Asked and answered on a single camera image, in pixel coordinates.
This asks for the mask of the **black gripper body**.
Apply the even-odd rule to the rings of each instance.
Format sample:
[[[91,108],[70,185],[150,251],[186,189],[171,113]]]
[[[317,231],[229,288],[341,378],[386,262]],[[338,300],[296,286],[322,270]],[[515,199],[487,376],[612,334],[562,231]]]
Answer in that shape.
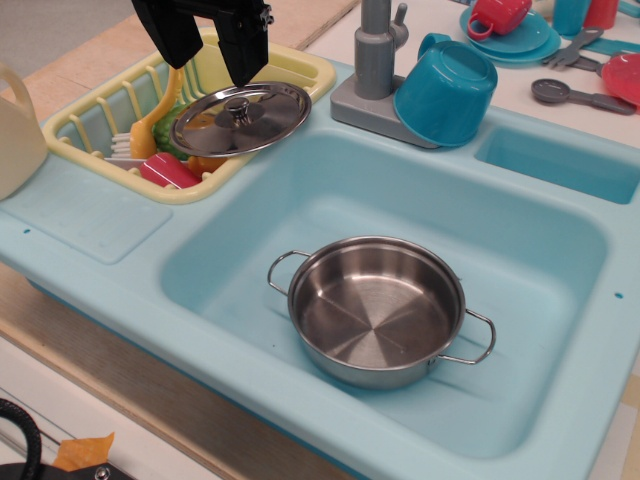
[[[263,26],[269,26],[274,22],[271,6],[264,1],[150,0],[133,1],[132,4],[141,20],[155,24],[178,18],[191,21],[195,17],[210,20],[229,17]]]

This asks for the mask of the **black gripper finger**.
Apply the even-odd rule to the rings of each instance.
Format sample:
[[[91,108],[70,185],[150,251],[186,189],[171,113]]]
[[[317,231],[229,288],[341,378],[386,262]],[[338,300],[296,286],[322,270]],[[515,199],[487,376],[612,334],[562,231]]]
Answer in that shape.
[[[248,84],[268,63],[268,25],[265,13],[220,13],[214,20],[218,46],[235,86]]]
[[[190,15],[166,10],[140,10],[137,15],[165,62],[174,69],[184,67],[203,46]]]

